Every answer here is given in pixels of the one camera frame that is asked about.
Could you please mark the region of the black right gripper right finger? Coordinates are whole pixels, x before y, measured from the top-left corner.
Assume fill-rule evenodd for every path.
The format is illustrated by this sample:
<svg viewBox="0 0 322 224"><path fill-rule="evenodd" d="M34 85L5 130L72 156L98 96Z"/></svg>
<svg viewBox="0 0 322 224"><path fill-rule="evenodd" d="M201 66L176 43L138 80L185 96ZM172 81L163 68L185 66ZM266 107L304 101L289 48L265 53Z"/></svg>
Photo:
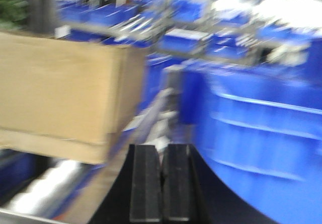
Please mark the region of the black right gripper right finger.
<svg viewBox="0 0 322 224"><path fill-rule="evenodd" d="M190 221L190 184L187 147L169 144L163 159L165 221Z"/></svg>

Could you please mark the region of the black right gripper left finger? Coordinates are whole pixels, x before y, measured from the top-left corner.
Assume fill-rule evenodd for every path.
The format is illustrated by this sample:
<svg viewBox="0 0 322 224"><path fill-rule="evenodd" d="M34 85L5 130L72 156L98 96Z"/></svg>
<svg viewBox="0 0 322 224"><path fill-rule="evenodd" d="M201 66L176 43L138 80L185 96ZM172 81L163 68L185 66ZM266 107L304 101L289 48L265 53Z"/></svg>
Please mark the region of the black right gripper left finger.
<svg viewBox="0 0 322 224"><path fill-rule="evenodd" d="M162 221L159 155L153 145L134 149L129 221Z"/></svg>

